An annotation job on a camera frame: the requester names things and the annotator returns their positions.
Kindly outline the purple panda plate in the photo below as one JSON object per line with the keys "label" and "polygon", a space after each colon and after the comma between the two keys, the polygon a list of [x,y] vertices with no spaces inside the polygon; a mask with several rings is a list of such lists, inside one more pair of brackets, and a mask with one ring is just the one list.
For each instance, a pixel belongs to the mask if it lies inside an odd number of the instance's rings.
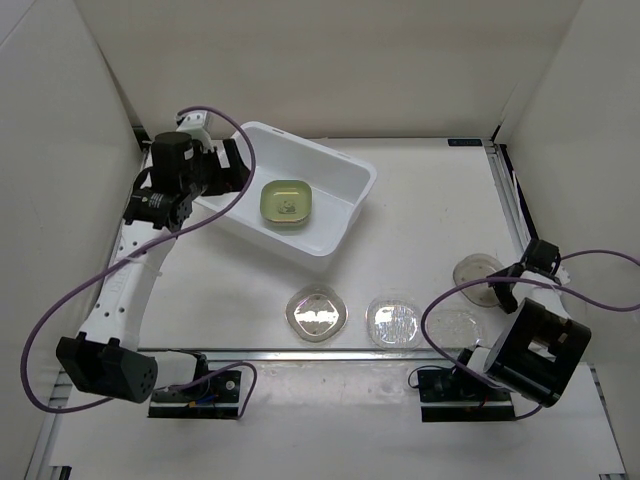
{"label": "purple panda plate", "polygon": [[297,232],[303,231],[309,225],[309,220],[299,222],[264,222],[265,227],[276,232]]}

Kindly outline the clear textured glass plate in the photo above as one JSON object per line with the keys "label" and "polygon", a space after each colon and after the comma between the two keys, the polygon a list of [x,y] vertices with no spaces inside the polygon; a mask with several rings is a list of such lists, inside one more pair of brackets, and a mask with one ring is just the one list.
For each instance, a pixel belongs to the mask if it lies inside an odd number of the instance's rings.
{"label": "clear textured glass plate", "polygon": [[413,350],[419,347],[421,309],[401,298],[379,298],[366,311],[371,341],[382,349]]}

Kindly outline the clear frosted flat plate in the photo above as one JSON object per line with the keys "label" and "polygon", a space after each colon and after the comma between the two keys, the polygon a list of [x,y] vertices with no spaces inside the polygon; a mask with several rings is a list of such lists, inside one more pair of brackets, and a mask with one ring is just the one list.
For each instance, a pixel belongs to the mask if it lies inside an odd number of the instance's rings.
{"label": "clear frosted flat plate", "polygon": [[429,337],[443,349],[473,348],[485,340],[480,317],[469,309],[436,309],[428,314],[426,329]]}

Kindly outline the green panda plate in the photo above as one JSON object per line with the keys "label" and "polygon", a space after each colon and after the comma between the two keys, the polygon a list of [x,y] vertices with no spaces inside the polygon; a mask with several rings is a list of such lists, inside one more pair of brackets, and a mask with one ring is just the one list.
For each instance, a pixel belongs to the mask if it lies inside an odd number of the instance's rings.
{"label": "green panda plate", "polygon": [[301,180],[274,180],[261,190],[260,214],[274,225],[303,224],[309,219],[312,206],[312,189]]}

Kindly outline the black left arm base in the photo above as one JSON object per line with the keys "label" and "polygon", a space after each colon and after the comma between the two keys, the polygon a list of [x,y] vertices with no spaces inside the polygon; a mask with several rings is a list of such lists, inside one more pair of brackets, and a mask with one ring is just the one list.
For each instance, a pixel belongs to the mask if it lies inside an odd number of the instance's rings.
{"label": "black left arm base", "polygon": [[239,420],[247,401],[241,403],[241,362],[214,368],[204,354],[196,354],[195,372],[188,388],[165,387],[150,397],[147,417],[174,420]]}

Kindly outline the blue label right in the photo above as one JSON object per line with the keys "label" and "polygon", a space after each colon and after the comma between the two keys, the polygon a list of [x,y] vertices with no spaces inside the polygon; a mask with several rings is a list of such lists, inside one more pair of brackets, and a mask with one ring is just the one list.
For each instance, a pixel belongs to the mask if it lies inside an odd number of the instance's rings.
{"label": "blue label right", "polygon": [[447,144],[449,147],[457,148],[482,147],[483,141],[474,138],[449,138]]}

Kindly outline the white plastic bin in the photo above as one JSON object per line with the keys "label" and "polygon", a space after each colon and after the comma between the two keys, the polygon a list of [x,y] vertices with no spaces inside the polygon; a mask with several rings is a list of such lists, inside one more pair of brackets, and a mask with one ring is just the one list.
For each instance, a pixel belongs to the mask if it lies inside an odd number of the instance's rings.
{"label": "white plastic bin", "polygon": [[[255,150],[256,172],[243,198],[212,225],[308,269],[325,270],[360,214],[377,178],[375,167],[260,122],[242,128]],[[301,180],[311,187],[312,212],[303,231],[265,227],[261,190],[274,180]]]}

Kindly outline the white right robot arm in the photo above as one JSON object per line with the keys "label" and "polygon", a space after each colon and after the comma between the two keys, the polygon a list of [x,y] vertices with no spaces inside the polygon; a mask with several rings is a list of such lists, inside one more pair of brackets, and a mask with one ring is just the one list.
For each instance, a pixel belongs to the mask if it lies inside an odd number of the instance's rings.
{"label": "white right robot arm", "polygon": [[484,360],[483,372],[467,364],[450,373],[449,387],[455,396],[476,397],[485,387],[486,375],[542,407],[557,403],[591,340],[591,330],[570,318],[557,294],[530,283],[558,286],[559,263],[557,246],[532,240],[520,260],[508,267],[482,253],[469,255],[454,267],[457,286],[490,280],[465,289],[472,303],[498,307],[509,315],[506,330]]}

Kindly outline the clear iridescent square plate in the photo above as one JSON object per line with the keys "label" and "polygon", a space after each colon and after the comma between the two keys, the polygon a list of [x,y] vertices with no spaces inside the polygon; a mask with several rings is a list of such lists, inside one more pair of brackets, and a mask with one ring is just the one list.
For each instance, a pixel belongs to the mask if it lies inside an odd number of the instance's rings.
{"label": "clear iridescent square plate", "polygon": [[331,287],[312,284],[291,297],[285,307],[285,318],[302,340],[322,343],[343,329],[348,309]]}

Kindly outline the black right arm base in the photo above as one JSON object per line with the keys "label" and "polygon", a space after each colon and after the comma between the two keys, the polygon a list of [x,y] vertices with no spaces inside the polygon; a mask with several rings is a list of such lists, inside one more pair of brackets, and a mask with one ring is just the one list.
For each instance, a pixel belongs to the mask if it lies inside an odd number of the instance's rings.
{"label": "black right arm base", "polygon": [[456,368],[423,366],[410,372],[423,423],[503,422],[515,419],[511,394],[490,388]]}

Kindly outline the clear smoky oval plate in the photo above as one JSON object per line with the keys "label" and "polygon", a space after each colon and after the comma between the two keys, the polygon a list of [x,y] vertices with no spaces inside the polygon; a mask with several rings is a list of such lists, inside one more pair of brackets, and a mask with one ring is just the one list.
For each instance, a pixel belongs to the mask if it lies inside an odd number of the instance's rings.
{"label": "clear smoky oval plate", "polygon": [[[484,279],[504,268],[496,258],[484,254],[475,253],[465,257],[453,269],[453,280],[456,286],[472,280]],[[469,286],[462,291],[463,295],[473,304],[493,308],[499,305],[499,300],[494,290],[488,284]]]}

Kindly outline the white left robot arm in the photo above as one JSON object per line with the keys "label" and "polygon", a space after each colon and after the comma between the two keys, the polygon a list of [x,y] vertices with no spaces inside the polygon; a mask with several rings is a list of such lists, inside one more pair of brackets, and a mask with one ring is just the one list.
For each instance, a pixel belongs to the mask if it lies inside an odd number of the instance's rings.
{"label": "white left robot arm", "polygon": [[120,239],[93,310],[75,337],[63,337],[56,357],[84,393],[142,403],[156,389],[176,387],[204,397],[211,377],[191,355],[139,352],[140,332],[161,266],[200,196],[239,193],[250,176],[233,139],[223,153],[192,135],[167,132],[151,144],[151,164],[136,177]]}

